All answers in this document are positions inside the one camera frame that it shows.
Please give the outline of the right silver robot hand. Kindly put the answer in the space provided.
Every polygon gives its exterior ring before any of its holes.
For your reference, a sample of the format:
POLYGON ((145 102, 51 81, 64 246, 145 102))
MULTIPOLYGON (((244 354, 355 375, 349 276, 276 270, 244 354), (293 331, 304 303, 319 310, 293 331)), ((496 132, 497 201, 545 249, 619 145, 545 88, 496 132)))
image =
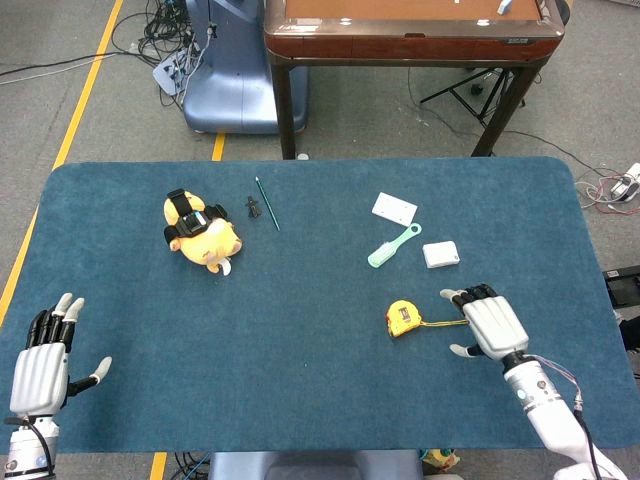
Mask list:
POLYGON ((507 299, 491 286, 480 284, 466 289, 442 289, 440 296, 454 305, 468 322, 476 343, 451 344, 449 350, 462 358, 487 356, 502 361, 516 352, 525 352, 529 336, 507 299))

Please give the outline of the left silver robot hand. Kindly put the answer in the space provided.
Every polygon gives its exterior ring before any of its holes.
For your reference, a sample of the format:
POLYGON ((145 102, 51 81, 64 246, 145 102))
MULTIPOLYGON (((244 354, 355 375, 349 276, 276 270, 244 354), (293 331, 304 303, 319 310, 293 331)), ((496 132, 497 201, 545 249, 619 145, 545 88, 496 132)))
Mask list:
POLYGON ((84 303, 84 298, 67 292, 31 321, 25 347, 14 368, 10 411, 16 416, 53 417, 68 398, 99 385, 108 375, 110 356, 104 357, 86 377, 70 379, 70 355, 84 303))

